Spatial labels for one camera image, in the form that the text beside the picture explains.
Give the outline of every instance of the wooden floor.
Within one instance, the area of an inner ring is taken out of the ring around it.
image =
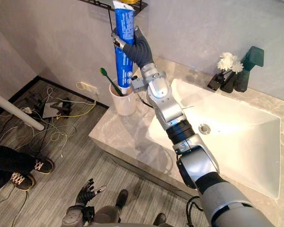
[[[30,91],[33,94],[39,93],[46,99],[46,89],[48,87],[54,89],[53,97],[62,99],[68,97],[72,101],[86,101],[43,81],[35,84],[30,88]],[[29,93],[26,92],[15,102],[15,105],[18,107],[26,106],[23,98],[28,95]],[[74,104],[72,107],[71,115],[84,113],[90,108],[90,106],[85,104]],[[107,189],[102,194],[96,196],[89,203],[89,205],[95,206],[96,211],[105,205],[114,205],[120,190],[126,188],[129,192],[129,198],[121,213],[122,222],[151,224],[156,215],[163,212],[167,216],[167,223],[175,227],[187,226],[185,215],[186,200],[120,167],[107,157],[105,152],[97,147],[88,137],[89,132],[105,111],[105,108],[97,105],[85,116],[54,120],[56,126],[73,125],[76,127],[77,132],[74,136],[68,138],[63,149],[63,157],[60,154],[61,145],[64,143],[63,136],[55,142],[50,142],[41,151],[39,157],[49,157],[53,160],[55,162],[55,170],[49,175],[32,171],[37,184],[28,192],[27,201],[14,226],[59,227],[67,208],[74,205],[78,191],[90,178],[94,178],[95,187],[107,186]],[[0,130],[8,119],[9,117],[0,116]],[[25,136],[9,145],[11,148],[17,148],[33,137],[32,129],[25,126],[17,117],[13,117],[3,132],[14,126],[18,127],[5,135],[1,142],[2,145],[6,146],[15,138]],[[71,127],[60,129],[69,134],[73,130]],[[51,134],[52,132],[49,131],[43,146],[48,143]],[[41,133],[36,136],[31,148],[26,145],[19,151],[34,155],[40,148],[43,135]],[[12,188],[12,183],[4,186],[0,191],[0,201],[7,197]],[[14,189],[11,196],[0,204],[0,227],[10,227],[12,225],[12,221],[19,211],[25,196],[25,192]],[[208,226],[204,214],[195,208],[193,208],[192,221],[196,227]]]

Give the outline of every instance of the blue toothpaste tube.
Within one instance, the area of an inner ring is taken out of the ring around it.
[[[118,36],[125,42],[133,44],[134,9],[119,1],[113,1],[115,7],[115,22]],[[133,62],[123,51],[115,47],[115,63],[117,68],[118,86],[122,94],[126,94],[133,74]]]

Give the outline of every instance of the toothbrush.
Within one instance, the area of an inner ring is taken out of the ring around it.
[[[104,68],[100,68],[100,73],[109,80],[109,82],[112,84],[112,86],[114,87],[115,91],[118,93],[119,96],[124,96],[121,90],[116,86],[116,84],[111,80],[111,78],[109,78]]]

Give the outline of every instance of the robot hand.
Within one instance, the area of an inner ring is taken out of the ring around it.
[[[76,205],[86,206],[86,204],[92,200],[98,193],[103,192],[106,189],[106,186],[101,186],[97,190],[94,189],[94,181],[93,178],[89,179],[81,188],[79,194],[76,198]]]
[[[153,63],[151,48],[138,26],[134,28],[134,45],[127,44],[116,34],[116,29],[112,32],[113,43],[119,47],[133,62],[141,69],[143,66]]]
[[[106,186],[101,186],[94,191],[93,184],[91,178],[83,185],[76,198],[76,205],[67,209],[61,227],[83,227],[86,221],[92,220],[95,214],[94,207],[86,207],[86,204],[106,189]]]

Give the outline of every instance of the drain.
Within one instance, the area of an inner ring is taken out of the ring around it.
[[[200,124],[199,132],[203,135],[208,135],[210,133],[210,127],[207,124]]]

